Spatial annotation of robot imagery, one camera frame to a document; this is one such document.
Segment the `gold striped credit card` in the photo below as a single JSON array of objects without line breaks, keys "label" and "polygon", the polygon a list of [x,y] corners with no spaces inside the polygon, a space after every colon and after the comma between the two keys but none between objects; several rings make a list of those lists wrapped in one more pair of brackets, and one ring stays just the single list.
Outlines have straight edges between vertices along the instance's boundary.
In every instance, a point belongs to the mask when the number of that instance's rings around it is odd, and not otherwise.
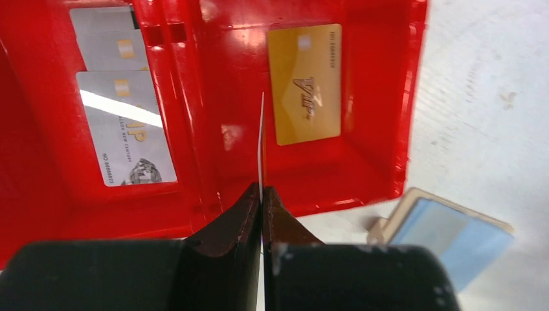
[{"label": "gold striped credit card", "polygon": [[259,189],[259,200],[263,204],[263,120],[264,120],[264,102],[265,102],[265,92],[262,92],[261,103],[260,103],[260,118],[259,118],[259,129],[258,129],[258,144],[257,144],[257,167],[258,167],[258,189]]}]

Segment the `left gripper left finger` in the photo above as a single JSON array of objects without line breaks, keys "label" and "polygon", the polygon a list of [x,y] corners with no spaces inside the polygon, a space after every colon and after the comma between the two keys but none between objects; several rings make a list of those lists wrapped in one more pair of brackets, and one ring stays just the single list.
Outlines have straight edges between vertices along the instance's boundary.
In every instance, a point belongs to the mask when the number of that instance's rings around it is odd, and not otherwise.
[{"label": "left gripper left finger", "polygon": [[262,235],[260,186],[183,240],[172,310],[256,310]]}]

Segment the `beige card holder wallet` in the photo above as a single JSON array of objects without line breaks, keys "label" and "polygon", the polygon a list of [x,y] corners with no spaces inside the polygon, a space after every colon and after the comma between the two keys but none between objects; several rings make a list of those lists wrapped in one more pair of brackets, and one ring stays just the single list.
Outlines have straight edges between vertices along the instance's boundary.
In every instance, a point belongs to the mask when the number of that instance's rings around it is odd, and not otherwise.
[{"label": "beige card holder wallet", "polygon": [[413,244],[435,254],[461,292],[513,243],[510,224],[425,190],[410,188],[387,218],[378,218],[369,244]]}]

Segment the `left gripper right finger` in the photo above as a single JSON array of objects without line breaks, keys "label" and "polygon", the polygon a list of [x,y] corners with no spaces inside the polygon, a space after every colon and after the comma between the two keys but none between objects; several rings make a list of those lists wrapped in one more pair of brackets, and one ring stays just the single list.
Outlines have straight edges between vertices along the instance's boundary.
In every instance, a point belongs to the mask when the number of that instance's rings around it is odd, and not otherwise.
[{"label": "left gripper right finger", "polygon": [[285,207],[278,191],[268,186],[262,194],[264,302],[266,310],[304,310],[309,297],[307,271],[298,252],[323,244]]}]

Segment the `silver VIP credit card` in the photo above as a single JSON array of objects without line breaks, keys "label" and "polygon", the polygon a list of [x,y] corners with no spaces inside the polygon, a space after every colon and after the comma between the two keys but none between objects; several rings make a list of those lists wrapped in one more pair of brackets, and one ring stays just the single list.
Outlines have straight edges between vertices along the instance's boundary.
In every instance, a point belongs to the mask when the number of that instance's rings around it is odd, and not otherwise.
[{"label": "silver VIP credit card", "polygon": [[76,81],[105,185],[175,182],[150,72],[83,71]]}]

